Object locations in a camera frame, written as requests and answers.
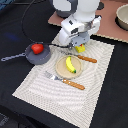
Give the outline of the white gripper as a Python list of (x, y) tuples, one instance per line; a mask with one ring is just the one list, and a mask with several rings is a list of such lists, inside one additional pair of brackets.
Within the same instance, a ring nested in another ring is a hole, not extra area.
[(100, 16), (96, 16), (90, 22), (80, 22), (73, 16), (69, 16), (61, 22), (60, 43), (66, 47), (76, 47), (88, 42), (90, 36), (98, 32), (100, 21)]

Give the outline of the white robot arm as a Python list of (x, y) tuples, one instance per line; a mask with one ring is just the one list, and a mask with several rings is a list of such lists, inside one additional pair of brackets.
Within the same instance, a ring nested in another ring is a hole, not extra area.
[(80, 46), (90, 40), (100, 27), (101, 16), (95, 13), (100, 0), (49, 0), (58, 15), (64, 17), (59, 32), (61, 47)]

